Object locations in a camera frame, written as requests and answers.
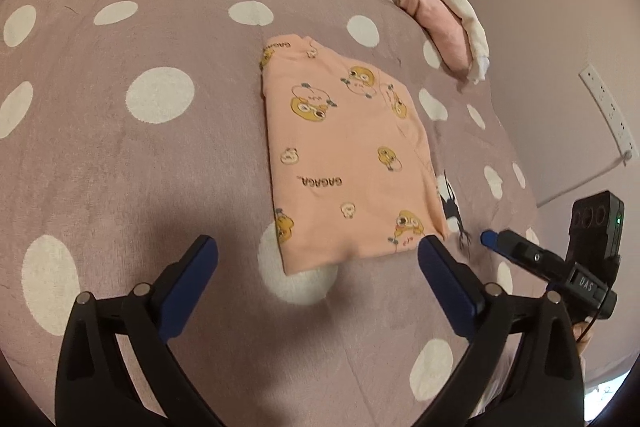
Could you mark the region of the pink duck print shirt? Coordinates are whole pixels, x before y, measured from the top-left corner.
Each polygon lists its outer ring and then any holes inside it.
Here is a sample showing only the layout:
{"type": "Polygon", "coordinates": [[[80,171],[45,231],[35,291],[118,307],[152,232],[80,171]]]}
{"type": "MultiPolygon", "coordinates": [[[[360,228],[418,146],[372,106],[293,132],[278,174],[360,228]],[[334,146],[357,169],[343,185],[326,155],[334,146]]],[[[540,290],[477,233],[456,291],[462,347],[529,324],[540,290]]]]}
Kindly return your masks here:
{"type": "Polygon", "coordinates": [[[270,39],[260,64],[286,274],[446,239],[430,143],[404,84],[298,35],[270,39]]]}

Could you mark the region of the folded pink garment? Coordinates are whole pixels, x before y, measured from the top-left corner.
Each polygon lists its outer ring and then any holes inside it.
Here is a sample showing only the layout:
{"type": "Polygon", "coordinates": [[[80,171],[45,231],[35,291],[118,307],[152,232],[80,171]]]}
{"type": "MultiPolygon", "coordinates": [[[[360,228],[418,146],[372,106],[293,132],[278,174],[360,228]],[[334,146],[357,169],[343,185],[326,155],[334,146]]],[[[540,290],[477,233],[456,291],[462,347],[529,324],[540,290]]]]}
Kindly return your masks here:
{"type": "Polygon", "coordinates": [[[451,72],[469,72],[472,56],[468,38],[460,20],[442,0],[398,0],[398,5],[428,32],[451,72]]]}

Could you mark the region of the mauve polka dot blanket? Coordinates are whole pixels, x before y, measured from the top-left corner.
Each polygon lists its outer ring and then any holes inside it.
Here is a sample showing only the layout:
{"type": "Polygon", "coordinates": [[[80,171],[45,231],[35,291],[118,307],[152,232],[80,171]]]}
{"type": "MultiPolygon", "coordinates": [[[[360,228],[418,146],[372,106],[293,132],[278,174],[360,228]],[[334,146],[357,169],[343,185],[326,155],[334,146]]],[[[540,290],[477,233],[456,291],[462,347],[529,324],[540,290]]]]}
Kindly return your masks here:
{"type": "Polygon", "coordinates": [[[1,0],[1,349],[46,413],[75,297],[202,234],[219,265],[171,348],[231,426],[408,426],[460,359],[412,251],[283,272],[259,61],[286,34],[407,88],[454,227],[533,235],[488,84],[393,0],[1,0]]]}

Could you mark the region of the folded white garment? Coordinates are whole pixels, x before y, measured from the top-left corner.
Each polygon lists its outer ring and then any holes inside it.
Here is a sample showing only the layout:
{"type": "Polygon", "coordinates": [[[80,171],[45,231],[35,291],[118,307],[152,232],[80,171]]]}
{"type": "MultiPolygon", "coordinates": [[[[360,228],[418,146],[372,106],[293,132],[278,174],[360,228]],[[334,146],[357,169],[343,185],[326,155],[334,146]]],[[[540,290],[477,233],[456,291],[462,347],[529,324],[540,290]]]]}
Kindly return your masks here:
{"type": "Polygon", "coordinates": [[[490,65],[486,32],[469,0],[440,0],[460,20],[468,37],[471,66],[466,78],[475,84],[484,81],[490,65]]]}

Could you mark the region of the white wall power strip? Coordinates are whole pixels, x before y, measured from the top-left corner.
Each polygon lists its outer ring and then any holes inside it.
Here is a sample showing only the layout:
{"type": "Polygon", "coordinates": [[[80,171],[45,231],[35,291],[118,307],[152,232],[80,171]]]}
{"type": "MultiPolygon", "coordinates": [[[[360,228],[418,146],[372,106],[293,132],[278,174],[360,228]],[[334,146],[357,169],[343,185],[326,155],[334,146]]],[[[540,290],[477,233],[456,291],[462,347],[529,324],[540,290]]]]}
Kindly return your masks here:
{"type": "Polygon", "coordinates": [[[630,127],[615,101],[608,86],[600,77],[597,69],[593,65],[588,64],[580,73],[579,78],[590,92],[594,103],[600,109],[600,112],[612,133],[612,137],[616,143],[620,157],[623,158],[625,165],[636,161],[639,158],[639,147],[634,141],[634,136],[630,131],[630,127]]]}

